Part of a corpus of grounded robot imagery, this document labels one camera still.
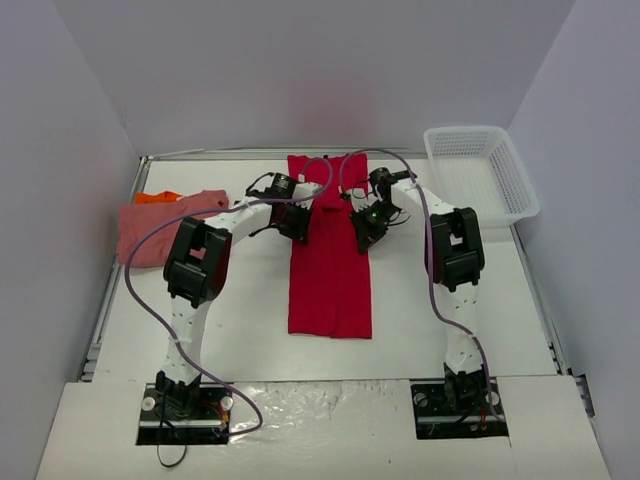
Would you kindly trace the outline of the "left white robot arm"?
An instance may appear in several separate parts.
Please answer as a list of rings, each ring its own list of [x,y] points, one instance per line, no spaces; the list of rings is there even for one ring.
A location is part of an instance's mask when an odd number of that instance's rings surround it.
[[[246,189],[228,211],[181,221],[163,270],[171,297],[171,332],[156,375],[156,389],[177,417],[189,418],[201,406],[203,373],[197,366],[206,318],[226,283],[232,247],[267,229],[306,242],[313,196],[320,189],[302,175],[277,173],[264,190]]]

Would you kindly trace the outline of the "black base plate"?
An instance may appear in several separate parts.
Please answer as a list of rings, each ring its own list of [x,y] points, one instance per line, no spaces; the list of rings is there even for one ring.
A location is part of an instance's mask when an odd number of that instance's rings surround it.
[[[418,440],[475,440],[507,438],[503,404],[497,383],[491,395],[454,406],[445,395],[443,381],[410,383],[415,435]]]
[[[234,398],[221,386],[205,384],[187,412],[147,385],[139,411],[137,446],[227,445]]]

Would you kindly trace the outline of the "orange folded t-shirt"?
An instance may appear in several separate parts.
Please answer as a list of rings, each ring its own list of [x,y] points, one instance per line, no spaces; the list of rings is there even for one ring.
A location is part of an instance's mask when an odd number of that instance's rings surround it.
[[[182,195],[173,191],[163,191],[155,194],[138,192],[135,194],[134,203],[138,204],[164,204],[174,203],[182,198]]]

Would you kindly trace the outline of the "white plastic basket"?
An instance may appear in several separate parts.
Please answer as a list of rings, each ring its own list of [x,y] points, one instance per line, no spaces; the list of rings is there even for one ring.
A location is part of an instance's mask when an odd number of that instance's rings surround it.
[[[423,140],[439,197],[473,208],[481,226],[509,227],[539,214],[535,190],[504,129],[440,127],[425,131]]]

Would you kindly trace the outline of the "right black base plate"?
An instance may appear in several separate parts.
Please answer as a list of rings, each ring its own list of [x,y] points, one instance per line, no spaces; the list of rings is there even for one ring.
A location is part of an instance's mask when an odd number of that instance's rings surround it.
[[[491,395],[454,406],[445,395],[443,381],[410,383],[415,435],[418,440],[475,440],[507,438],[503,404],[497,383]]]

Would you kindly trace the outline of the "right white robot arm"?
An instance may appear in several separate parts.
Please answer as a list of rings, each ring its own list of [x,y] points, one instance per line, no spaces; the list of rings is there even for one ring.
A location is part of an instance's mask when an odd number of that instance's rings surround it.
[[[489,396],[487,361],[477,336],[477,297],[485,255],[476,212],[458,208],[421,185],[409,171],[374,170],[341,194],[358,252],[378,243],[396,217],[414,212],[425,222],[424,264],[436,318],[445,325],[443,398],[464,415],[481,409]]]

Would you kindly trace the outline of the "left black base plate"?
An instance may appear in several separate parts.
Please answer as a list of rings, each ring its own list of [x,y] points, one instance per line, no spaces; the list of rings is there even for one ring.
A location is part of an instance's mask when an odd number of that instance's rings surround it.
[[[227,445],[234,398],[221,386],[205,384],[187,412],[147,385],[139,411],[137,446]]]

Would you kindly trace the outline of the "red t-shirt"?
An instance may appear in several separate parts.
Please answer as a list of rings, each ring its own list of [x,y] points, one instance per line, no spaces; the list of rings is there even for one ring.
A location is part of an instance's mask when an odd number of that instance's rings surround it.
[[[373,337],[370,262],[358,252],[349,200],[339,187],[351,188],[368,176],[367,156],[331,157],[334,177],[324,163],[309,165],[302,155],[287,157],[289,175],[329,188],[313,201],[309,239],[292,245],[289,275],[288,332],[334,339]]]

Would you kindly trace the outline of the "pink folded t-shirt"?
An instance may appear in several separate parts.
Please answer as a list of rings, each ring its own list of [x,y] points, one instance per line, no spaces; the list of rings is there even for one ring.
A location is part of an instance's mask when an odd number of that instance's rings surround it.
[[[174,203],[125,204],[118,209],[116,259],[124,265],[134,246],[151,230],[175,217],[213,208],[226,209],[229,198],[225,190],[202,190],[182,195]],[[137,251],[133,268],[163,267],[174,242],[179,223],[175,222],[150,237]]]

